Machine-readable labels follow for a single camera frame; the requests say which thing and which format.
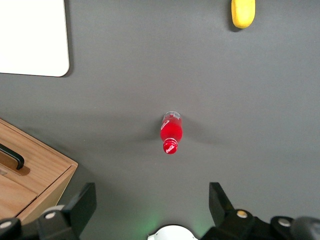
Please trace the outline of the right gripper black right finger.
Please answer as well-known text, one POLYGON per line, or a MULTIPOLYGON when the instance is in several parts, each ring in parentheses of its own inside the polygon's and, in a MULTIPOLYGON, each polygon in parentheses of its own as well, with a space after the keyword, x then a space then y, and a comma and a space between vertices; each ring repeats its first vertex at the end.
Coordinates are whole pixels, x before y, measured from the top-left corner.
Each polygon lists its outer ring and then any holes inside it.
POLYGON ((202 240, 271 240, 270 225, 244 209, 235 209, 218 182, 209 184, 209 210, 214 222, 202 240))

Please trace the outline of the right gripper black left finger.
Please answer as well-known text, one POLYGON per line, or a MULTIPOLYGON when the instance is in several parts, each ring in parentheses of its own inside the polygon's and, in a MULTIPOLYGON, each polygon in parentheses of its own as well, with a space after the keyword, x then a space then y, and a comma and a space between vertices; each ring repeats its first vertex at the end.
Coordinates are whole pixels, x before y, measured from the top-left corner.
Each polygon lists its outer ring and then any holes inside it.
POLYGON ((37 220, 41 240, 78 240, 97 208, 96 185, 86 183, 69 203, 50 207, 37 220))

